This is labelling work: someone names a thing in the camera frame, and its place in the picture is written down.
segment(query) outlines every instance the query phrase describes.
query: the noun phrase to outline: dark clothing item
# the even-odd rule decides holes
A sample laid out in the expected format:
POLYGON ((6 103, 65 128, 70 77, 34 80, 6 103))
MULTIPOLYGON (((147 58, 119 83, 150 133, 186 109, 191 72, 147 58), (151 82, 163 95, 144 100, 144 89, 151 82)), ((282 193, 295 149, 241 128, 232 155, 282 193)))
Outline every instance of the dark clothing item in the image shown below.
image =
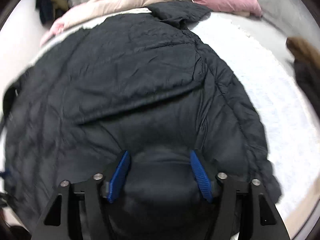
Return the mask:
POLYGON ((53 23, 68 11, 68 0, 36 0, 36 9, 39 10, 41 23, 53 23))
POLYGON ((320 118, 320 53, 300 37, 289 37, 286 45, 295 57, 293 68, 297 84, 320 118))
POLYGON ((210 10, 183 1, 148 8, 80 29, 20 77, 5 190, 31 231, 62 180, 86 180, 123 150, 131 167, 106 206, 121 239, 206 233, 216 211, 194 178, 194 149, 218 172, 261 179, 277 202, 257 112, 227 64, 185 27, 210 10))

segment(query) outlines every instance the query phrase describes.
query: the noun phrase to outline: bed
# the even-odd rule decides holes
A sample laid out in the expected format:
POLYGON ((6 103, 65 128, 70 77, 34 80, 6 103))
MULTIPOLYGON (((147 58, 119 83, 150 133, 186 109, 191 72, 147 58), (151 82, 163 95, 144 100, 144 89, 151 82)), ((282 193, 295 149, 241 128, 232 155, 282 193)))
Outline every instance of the bed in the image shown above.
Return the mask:
MULTIPOLYGON (((300 0, 284 0, 291 4, 291 12, 295 13, 289 13, 286 17, 284 12, 280 12, 284 17, 281 21, 271 14, 272 6, 268 7, 268 3, 264 6, 263 0, 258 1, 264 11, 269 10, 262 20, 211 13, 198 24, 190 25, 189 29, 227 62, 244 85, 265 126, 268 158, 282 186, 283 196, 277 204, 278 211, 290 237, 304 239, 303 234, 308 234, 308 230, 306 233, 300 229, 303 226, 306 228, 306 220, 314 224, 312 214, 319 217, 314 207, 320 196, 317 188, 320 126, 308 99, 294 81, 294 59, 286 50, 285 40, 289 35, 299 34, 319 49, 320 30, 300 0)), ((92 28, 105 19, 94 19, 84 27, 92 28)), ((1 75, 1 92, 29 62, 34 64, 46 50, 81 27, 58 35, 40 50, 39 40, 46 29, 41 26, 38 14, 34 11, 34 0, 21 0, 0 31, 0 65, 1 72, 5 73, 1 75)), ((3 164, 4 136, 1 143, 3 164)))

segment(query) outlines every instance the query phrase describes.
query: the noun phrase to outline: jacket sleeve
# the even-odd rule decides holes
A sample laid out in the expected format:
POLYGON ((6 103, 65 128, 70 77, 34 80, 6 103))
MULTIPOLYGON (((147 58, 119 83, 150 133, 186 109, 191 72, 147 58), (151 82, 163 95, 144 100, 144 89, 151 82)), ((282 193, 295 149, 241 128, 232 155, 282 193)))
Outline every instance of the jacket sleeve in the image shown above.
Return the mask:
POLYGON ((221 113, 214 120, 207 120, 207 130, 216 131, 216 133, 206 135, 204 147, 211 153, 220 152, 220 155, 223 155, 220 157, 220 163, 223 163, 223 158, 226 158, 228 167, 232 167, 230 171, 235 175, 245 173, 241 170, 244 169, 242 165, 245 164, 241 156, 245 155, 249 164, 250 180, 261 179, 271 200, 274 203, 278 202, 281 189, 273 176, 272 165, 267 159, 265 131, 258 113, 244 87, 227 64, 208 45, 199 42, 197 46, 208 70, 214 76, 212 89, 216 90, 215 95, 219 99, 209 111, 215 112, 221 109, 221 113))
POLYGON ((178 29, 186 29, 186 24, 198 22, 212 11, 206 6, 188 1, 159 2, 147 8, 154 17, 178 29))

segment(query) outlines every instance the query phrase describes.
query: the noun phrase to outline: metal screw head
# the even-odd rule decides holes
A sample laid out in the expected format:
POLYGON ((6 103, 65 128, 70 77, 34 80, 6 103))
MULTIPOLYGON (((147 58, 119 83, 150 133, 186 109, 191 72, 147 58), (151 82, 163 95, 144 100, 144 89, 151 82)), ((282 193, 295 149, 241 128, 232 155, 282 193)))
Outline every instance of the metal screw head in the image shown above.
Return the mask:
POLYGON ((258 180, 258 179, 253 179, 253 180, 252 180, 252 184, 255 185, 255 186, 259 186, 259 185, 260 185, 260 180, 258 180))
POLYGON ((218 178, 220 178, 220 179, 226 179, 227 177, 228 177, 228 175, 225 174, 224 172, 219 172, 218 173, 218 178))
POLYGON ((67 181, 67 180, 63 180, 63 181, 61 181, 61 183, 60 183, 60 186, 61 187, 66 187, 66 186, 68 186, 69 185, 69 181, 67 181))
POLYGON ((94 180, 99 180, 99 179, 102 179, 102 178, 103 178, 103 174, 102 173, 97 173, 97 174, 94 174, 94 176, 93 176, 94 180))

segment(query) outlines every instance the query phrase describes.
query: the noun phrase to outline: beige comforter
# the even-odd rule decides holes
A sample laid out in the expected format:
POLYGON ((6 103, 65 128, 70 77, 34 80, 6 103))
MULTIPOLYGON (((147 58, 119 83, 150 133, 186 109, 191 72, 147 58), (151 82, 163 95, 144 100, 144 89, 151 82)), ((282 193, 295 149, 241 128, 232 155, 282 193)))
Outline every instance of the beige comforter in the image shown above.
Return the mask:
POLYGON ((93 18, 166 1, 174 0, 90 0, 87 3, 71 8, 62 17, 57 19, 50 31, 42 37, 40 43, 42 45, 50 37, 93 18))

